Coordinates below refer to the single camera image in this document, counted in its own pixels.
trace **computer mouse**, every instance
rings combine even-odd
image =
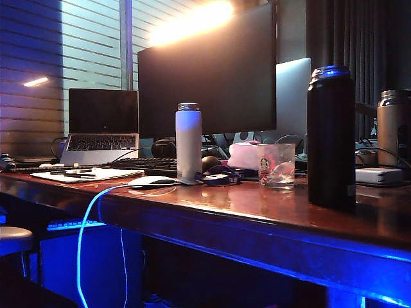
[[[179,184],[180,182],[175,178],[169,178],[167,176],[162,175],[148,175],[142,176],[141,178],[135,178],[134,180],[129,181],[129,185],[134,186],[161,186],[161,185],[175,185]]]

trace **glass cup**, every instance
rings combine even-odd
[[[258,179],[262,186],[290,190],[294,186],[295,144],[258,145]]]

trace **power bank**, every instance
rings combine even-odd
[[[398,183],[403,180],[403,172],[400,169],[359,168],[355,170],[355,180],[369,184]]]

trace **laptop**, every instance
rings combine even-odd
[[[69,135],[60,163],[99,165],[138,157],[137,91],[69,89]]]

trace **black monitor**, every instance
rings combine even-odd
[[[137,91],[69,89],[70,133],[138,133]]]
[[[203,134],[275,129],[272,2],[137,55],[140,137],[174,136],[177,104],[190,101],[199,104]]]

